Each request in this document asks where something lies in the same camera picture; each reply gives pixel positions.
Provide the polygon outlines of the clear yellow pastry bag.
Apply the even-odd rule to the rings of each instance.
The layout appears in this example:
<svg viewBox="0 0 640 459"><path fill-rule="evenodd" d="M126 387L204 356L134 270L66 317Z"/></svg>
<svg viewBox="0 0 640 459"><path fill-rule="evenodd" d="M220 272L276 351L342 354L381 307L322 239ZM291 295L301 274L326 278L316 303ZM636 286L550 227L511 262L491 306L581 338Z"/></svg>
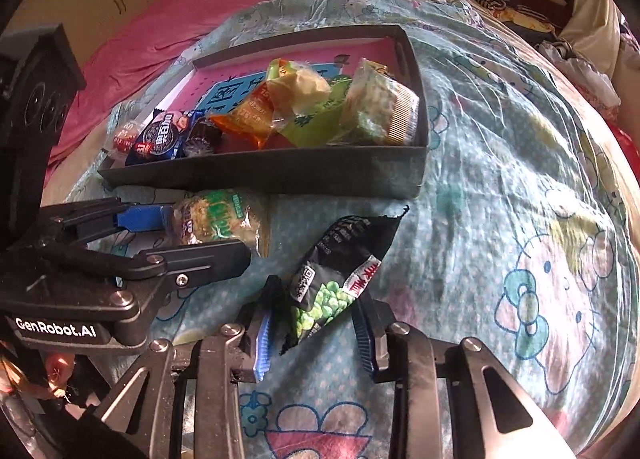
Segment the clear yellow pastry bag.
<svg viewBox="0 0 640 459"><path fill-rule="evenodd" d="M410 146L420 98L386 67L361 58L352 76L338 130L330 145Z"/></svg>

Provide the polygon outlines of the green-label pastry bag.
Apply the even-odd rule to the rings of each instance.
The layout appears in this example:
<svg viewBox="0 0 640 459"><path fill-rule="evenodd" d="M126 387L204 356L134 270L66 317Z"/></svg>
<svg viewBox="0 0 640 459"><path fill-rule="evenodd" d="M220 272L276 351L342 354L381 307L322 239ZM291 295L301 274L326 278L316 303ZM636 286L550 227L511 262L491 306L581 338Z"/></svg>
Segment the green-label pastry bag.
<svg viewBox="0 0 640 459"><path fill-rule="evenodd" d="M270 199L245 188L205 190L171 207L166 230L178 245L238 239L258 257L267 257Z"/></svg>

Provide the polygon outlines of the pink blanket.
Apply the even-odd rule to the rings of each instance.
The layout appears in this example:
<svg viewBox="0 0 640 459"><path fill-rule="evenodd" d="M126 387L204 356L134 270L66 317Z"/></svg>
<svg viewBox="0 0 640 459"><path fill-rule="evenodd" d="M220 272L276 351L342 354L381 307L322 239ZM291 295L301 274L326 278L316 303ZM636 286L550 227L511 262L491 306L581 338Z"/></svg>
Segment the pink blanket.
<svg viewBox="0 0 640 459"><path fill-rule="evenodd" d="M184 50L232 14L265 0L156 0L94 52L82 72L86 87L67 112L47 178L111 109L157 78Z"/></svg>

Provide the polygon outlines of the dark candy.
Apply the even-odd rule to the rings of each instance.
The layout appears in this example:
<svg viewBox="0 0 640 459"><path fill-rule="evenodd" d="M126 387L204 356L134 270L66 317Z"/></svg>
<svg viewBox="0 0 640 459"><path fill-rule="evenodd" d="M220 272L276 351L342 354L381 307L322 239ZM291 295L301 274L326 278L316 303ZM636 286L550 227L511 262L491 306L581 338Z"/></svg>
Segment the dark candy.
<svg viewBox="0 0 640 459"><path fill-rule="evenodd" d="M182 144L182 154L186 158L213 155L221 140L222 131L216 124L207 118L200 118Z"/></svg>

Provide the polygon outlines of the orange snack pack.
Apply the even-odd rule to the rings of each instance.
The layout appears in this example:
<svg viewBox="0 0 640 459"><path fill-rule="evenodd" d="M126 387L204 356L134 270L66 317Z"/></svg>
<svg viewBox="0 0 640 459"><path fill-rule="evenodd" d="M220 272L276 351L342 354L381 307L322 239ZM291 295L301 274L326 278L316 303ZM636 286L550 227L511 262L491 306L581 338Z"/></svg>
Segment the orange snack pack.
<svg viewBox="0 0 640 459"><path fill-rule="evenodd" d="M254 148L263 149L273 132L272 104L268 86L262 82L225 115L212 115L210 121L222 132L242 138Z"/></svg>

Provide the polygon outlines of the yellow snack packet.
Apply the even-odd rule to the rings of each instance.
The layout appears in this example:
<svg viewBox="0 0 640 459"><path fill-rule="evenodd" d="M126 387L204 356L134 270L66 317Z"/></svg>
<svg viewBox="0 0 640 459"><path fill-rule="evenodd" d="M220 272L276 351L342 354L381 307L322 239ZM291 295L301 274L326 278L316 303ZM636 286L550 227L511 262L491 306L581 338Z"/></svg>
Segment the yellow snack packet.
<svg viewBox="0 0 640 459"><path fill-rule="evenodd" d="M276 58L266 71L266 88L273 106L272 126L282 130L311 107L324 102L331 86L309 65Z"/></svg>

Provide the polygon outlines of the black green-pea snack bag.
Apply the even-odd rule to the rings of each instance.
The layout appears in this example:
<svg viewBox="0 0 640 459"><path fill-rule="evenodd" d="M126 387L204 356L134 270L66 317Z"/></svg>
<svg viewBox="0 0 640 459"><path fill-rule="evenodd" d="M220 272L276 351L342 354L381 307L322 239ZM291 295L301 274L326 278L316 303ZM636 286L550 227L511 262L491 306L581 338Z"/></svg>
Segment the black green-pea snack bag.
<svg viewBox="0 0 640 459"><path fill-rule="evenodd" d="M328 326L366 291L409 210L342 216L326 229L283 286L288 332L281 354Z"/></svg>

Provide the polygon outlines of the blue Oreo cookie pack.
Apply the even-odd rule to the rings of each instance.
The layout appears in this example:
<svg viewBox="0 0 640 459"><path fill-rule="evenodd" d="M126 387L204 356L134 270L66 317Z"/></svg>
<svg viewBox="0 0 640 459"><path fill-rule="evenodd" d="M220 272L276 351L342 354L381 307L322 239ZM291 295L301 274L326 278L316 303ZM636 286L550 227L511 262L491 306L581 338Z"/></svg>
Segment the blue Oreo cookie pack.
<svg viewBox="0 0 640 459"><path fill-rule="evenodd" d="M149 164L155 161L174 160L183 156L183 145L203 110L155 109L150 123L134 141L125 160L125 166Z"/></svg>

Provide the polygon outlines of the clear red-label snack bag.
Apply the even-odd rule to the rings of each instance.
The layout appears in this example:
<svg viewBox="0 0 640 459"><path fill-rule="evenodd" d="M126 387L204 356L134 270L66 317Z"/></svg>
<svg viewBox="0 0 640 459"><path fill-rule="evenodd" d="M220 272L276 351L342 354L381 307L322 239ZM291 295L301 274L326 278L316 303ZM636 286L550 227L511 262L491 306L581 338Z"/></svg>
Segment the clear red-label snack bag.
<svg viewBox="0 0 640 459"><path fill-rule="evenodd" d="M125 122L113 134L107 135L103 145L104 153L115 161L125 161L141 132L142 124L139 121Z"/></svg>

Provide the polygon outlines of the red plastic bag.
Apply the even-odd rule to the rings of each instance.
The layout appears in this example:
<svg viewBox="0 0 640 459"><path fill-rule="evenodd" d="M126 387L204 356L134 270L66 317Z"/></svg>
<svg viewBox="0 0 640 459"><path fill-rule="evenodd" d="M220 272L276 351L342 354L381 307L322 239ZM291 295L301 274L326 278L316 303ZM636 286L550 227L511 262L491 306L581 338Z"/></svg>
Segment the red plastic bag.
<svg viewBox="0 0 640 459"><path fill-rule="evenodd" d="M616 138L632 172L634 172L634 176L637 181L640 182L640 155L636 145L634 145L634 141L627 133L620 129L616 131Z"/></svg>

